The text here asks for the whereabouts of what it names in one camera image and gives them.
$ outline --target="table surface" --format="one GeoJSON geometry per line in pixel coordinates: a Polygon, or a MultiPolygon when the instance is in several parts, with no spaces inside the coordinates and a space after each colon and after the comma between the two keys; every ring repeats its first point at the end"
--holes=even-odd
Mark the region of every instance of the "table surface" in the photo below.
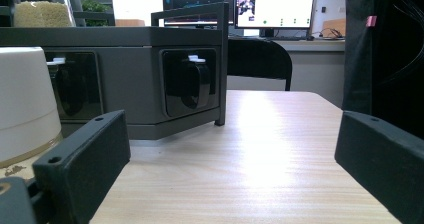
{"type": "Polygon", "coordinates": [[[224,126],[132,140],[91,223],[399,223],[335,162],[341,115],[313,93],[228,91],[224,126]]]}

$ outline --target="white container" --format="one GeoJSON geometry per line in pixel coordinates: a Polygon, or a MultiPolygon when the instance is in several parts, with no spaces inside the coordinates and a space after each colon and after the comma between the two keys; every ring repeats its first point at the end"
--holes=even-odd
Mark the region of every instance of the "white container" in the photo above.
{"type": "Polygon", "coordinates": [[[0,168],[39,154],[60,139],[43,49],[0,48],[0,168]]]}

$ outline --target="black panel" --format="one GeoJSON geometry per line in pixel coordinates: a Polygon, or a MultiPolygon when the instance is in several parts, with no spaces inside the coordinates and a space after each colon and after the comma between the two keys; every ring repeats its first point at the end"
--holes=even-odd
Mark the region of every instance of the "black panel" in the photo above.
{"type": "Polygon", "coordinates": [[[345,112],[336,161],[402,223],[424,223],[424,141],[370,115],[345,112]]]}
{"type": "Polygon", "coordinates": [[[216,94],[216,67],[217,53],[214,49],[163,51],[167,114],[177,117],[212,107],[216,94]],[[192,55],[205,62],[190,61],[189,56],[192,55]]]}

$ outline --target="white wall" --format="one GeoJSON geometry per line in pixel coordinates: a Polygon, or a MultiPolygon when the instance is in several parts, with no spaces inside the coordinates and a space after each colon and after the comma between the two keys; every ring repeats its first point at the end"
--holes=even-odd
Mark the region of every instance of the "white wall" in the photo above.
{"type": "MultiPolygon", "coordinates": [[[[312,32],[322,30],[325,20],[345,18],[345,0],[315,0],[316,10],[314,13],[312,32]],[[325,13],[321,13],[321,7],[327,7],[325,13]]],[[[150,13],[162,11],[162,0],[113,0],[115,16],[118,19],[142,19],[146,25],[150,25],[150,13]]]]}
{"type": "Polygon", "coordinates": [[[162,11],[162,0],[113,0],[116,19],[141,19],[150,26],[150,14],[162,11]]]}
{"type": "Polygon", "coordinates": [[[315,3],[312,33],[321,31],[326,20],[346,18],[346,0],[315,0],[315,3]],[[321,12],[322,7],[326,7],[325,13],[321,12]]]}

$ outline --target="desk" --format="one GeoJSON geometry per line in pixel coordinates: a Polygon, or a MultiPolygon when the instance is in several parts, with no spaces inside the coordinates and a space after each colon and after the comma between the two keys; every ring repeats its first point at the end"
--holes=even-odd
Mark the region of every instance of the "desk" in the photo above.
{"type": "Polygon", "coordinates": [[[228,91],[226,124],[131,141],[91,223],[399,223],[334,160],[341,110],[228,91]]]}

